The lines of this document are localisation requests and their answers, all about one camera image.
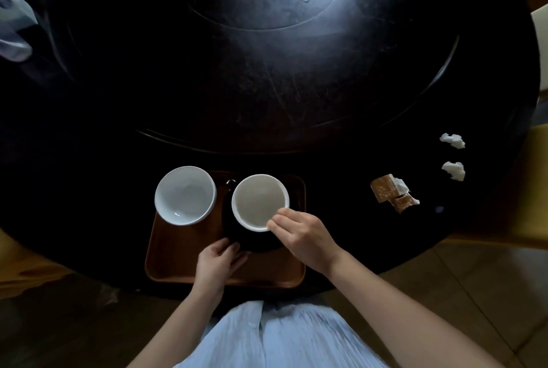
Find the wooden floor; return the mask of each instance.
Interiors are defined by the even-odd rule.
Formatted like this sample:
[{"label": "wooden floor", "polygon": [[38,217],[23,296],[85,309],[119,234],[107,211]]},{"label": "wooden floor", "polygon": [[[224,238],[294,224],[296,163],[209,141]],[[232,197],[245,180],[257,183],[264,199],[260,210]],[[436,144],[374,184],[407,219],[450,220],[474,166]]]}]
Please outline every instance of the wooden floor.
[{"label": "wooden floor", "polygon": [[[440,244],[383,277],[509,368],[548,366],[548,252]],[[327,300],[392,366],[379,338],[336,291]],[[122,368],[177,306],[82,276],[0,301],[0,366]]]}]

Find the wooden tray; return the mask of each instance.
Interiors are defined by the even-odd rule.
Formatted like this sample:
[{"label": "wooden tray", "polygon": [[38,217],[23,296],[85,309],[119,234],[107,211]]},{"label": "wooden tray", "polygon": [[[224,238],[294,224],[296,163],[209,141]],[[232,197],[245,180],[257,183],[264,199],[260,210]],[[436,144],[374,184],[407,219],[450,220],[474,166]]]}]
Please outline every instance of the wooden tray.
[{"label": "wooden tray", "polygon": [[[221,211],[229,191],[229,179],[241,180],[246,175],[235,172],[208,171],[217,186],[217,199],[209,216],[191,226],[174,226],[156,213],[148,244],[145,271],[152,280],[171,283],[193,283],[198,254],[212,242],[223,238]],[[293,175],[276,176],[297,199],[299,210],[306,211],[306,188],[302,179]],[[227,285],[284,287],[298,286],[305,277],[306,266],[285,247],[251,254],[248,261],[232,275]]]}]

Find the light blue skirt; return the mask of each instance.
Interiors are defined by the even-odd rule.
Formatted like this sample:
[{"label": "light blue skirt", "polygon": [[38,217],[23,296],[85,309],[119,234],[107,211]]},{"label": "light blue skirt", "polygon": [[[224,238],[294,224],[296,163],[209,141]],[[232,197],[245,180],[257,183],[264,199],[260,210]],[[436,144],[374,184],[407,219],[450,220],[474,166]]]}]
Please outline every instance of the light blue skirt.
[{"label": "light blue skirt", "polygon": [[305,368],[387,365],[333,309],[312,303],[243,303],[208,327],[176,368]]}]

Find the chair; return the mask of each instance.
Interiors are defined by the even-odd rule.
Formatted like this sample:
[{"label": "chair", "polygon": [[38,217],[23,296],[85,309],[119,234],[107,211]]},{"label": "chair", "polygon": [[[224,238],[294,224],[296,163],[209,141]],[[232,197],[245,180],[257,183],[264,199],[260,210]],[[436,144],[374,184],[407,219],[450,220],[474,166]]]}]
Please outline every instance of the chair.
[{"label": "chair", "polygon": [[28,250],[0,229],[0,299],[70,273],[71,270]]},{"label": "chair", "polygon": [[[548,5],[532,13],[540,47],[541,99],[548,95]],[[516,162],[471,224],[446,241],[510,244],[548,250],[548,124],[533,127]]]}]

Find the white teacup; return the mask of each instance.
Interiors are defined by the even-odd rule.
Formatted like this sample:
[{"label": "white teacup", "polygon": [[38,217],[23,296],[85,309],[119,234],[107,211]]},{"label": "white teacup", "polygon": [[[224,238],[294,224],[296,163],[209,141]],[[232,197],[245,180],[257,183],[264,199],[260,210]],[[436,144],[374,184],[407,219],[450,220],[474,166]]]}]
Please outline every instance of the white teacup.
[{"label": "white teacup", "polygon": [[268,231],[266,223],[280,208],[289,207],[285,186],[268,174],[254,174],[241,181],[232,195],[232,212],[244,228]]},{"label": "white teacup", "polygon": [[209,173],[183,166],[166,174],[154,194],[158,214],[173,225],[192,225],[205,219],[215,205],[217,188]]}]

